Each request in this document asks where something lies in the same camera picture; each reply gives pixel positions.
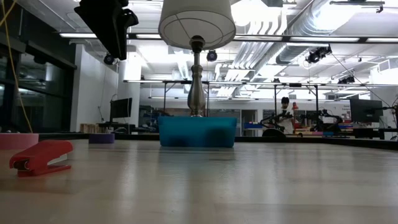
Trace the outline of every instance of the person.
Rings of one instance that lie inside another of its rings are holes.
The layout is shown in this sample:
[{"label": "person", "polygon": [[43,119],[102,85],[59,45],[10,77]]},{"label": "person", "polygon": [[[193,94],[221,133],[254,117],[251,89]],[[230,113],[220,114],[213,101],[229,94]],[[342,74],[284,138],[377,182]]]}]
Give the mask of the person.
[{"label": "person", "polygon": [[[277,114],[281,114],[284,111],[287,113],[293,114],[293,108],[289,108],[289,98],[283,97],[280,101],[282,103],[282,107],[277,110]],[[293,126],[294,126],[294,119],[293,118],[279,118],[278,125],[283,126],[285,128],[284,134],[293,134]]]}]

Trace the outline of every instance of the stapler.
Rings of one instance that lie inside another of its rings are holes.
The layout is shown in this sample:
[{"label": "stapler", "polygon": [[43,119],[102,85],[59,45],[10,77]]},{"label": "stapler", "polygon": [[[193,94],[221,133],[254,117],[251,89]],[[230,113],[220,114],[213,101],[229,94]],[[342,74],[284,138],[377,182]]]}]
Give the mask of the stapler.
[{"label": "stapler", "polygon": [[32,177],[70,169],[69,165],[49,165],[49,162],[72,150],[73,146],[68,141],[42,141],[12,156],[10,169],[17,169],[18,177]]}]

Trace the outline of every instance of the yellow cable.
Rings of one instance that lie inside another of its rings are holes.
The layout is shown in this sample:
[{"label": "yellow cable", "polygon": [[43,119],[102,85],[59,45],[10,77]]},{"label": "yellow cable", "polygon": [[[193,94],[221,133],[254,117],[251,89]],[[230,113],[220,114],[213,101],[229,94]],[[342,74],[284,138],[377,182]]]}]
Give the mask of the yellow cable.
[{"label": "yellow cable", "polygon": [[2,23],[5,23],[5,25],[6,25],[6,37],[7,37],[8,51],[9,51],[10,59],[11,59],[12,73],[14,74],[14,78],[15,78],[15,86],[16,86],[16,88],[17,88],[17,92],[18,92],[18,96],[19,96],[19,101],[20,101],[20,103],[21,103],[22,110],[24,111],[24,116],[25,116],[27,125],[29,126],[30,132],[33,133],[32,126],[30,125],[29,119],[27,118],[27,115],[26,115],[24,103],[22,102],[21,93],[19,93],[18,78],[17,78],[17,73],[15,72],[14,61],[13,61],[13,59],[12,59],[12,51],[11,51],[10,37],[9,37],[9,34],[8,34],[8,25],[7,25],[7,20],[6,20],[8,14],[11,12],[11,9],[14,7],[14,5],[15,5],[16,2],[17,2],[17,1],[15,0],[14,3],[12,3],[12,6],[11,6],[10,10],[8,10],[8,12],[7,12],[7,14],[6,14],[6,7],[5,7],[5,5],[4,5],[4,0],[2,0],[2,13],[4,14],[4,18],[3,18],[2,21],[0,22],[0,26],[2,25]]}]

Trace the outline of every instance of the pink block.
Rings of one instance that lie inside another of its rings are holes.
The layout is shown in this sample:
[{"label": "pink block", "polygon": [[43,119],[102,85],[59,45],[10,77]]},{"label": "pink block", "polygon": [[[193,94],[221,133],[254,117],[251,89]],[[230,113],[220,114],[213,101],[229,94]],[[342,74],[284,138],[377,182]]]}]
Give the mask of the pink block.
[{"label": "pink block", "polygon": [[27,149],[39,142],[39,134],[19,134],[19,133],[1,133],[0,134],[0,151]]}]

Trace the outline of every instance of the white lampshade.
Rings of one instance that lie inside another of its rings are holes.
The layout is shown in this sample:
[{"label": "white lampshade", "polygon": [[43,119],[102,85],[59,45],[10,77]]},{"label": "white lampshade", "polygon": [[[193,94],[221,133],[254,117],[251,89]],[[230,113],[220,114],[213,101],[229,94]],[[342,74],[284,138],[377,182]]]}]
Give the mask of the white lampshade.
[{"label": "white lampshade", "polygon": [[190,49],[190,39],[199,35],[203,50],[220,48],[236,34],[229,0],[164,0],[159,34],[174,47]]}]

